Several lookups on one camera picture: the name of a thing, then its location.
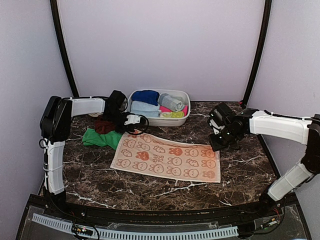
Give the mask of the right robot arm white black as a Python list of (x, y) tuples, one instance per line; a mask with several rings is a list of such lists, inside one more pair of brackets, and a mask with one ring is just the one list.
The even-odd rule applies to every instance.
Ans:
[(290, 116), (256, 108), (237, 113), (227, 104), (216, 105), (209, 113), (209, 136), (213, 151), (234, 147), (246, 135), (268, 136), (305, 146), (302, 158), (260, 196), (255, 213), (266, 217), (275, 202), (320, 173), (320, 116)]

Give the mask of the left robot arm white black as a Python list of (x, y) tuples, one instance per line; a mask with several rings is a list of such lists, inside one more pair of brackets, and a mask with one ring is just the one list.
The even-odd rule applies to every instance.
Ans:
[(60, 218), (71, 213), (65, 203), (66, 191), (63, 181), (63, 153), (65, 142), (71, 132), (74, 117), (88, 114), (102, 114), (102, 117), (115, 124), (121, 133), (134, 133), (134, 125), (141, 117), (121, 110), (126, 96), (113, 91), (111, 96), (59, 97), (52, 96), (40, 121), (42, 139), (39, 146), (44, 149), (44, 195), (53, 199), (51, 210)]

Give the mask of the orange bunny pattern towel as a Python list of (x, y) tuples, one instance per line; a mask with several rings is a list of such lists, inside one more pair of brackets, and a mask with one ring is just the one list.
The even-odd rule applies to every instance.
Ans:
[(178, 181), (220, 183), (220, 153), (210, 145), (171, 141), (151, 134), (124, 134), (112, 169)]

